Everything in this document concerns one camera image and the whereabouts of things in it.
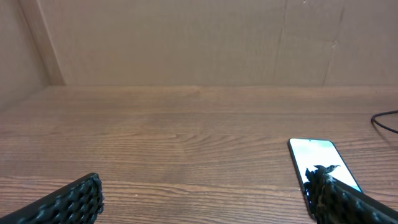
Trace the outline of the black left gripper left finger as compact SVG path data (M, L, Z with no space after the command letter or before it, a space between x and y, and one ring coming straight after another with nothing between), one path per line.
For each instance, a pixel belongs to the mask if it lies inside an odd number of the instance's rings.
M104 210L102 182L89 173L1 218L1 224L89 224Z

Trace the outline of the blue Galaxy smartphone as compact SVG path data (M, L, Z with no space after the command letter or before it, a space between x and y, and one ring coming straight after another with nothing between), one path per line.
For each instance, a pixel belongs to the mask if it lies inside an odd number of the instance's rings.
M311 172L317 170L315 167L317 165L323 167L334 165L336 169L331 172L332 177L349 185L358 192L363 193L363 190L348 169L348 166L338 152L336 146L330 140L290 138L287 141L287 145L304 196L308 214L313 220L315 220L315 217L310 212L310 202L307 200L308 193L306 193L304 188L304 183L308 182L307 176L305 175L307 169Z

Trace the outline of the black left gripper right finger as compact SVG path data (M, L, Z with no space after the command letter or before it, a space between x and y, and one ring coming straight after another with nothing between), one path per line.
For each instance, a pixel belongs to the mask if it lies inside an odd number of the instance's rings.
M337 166L315 167L305 171L303 196L317 223L397 224L397 210L332 177Z

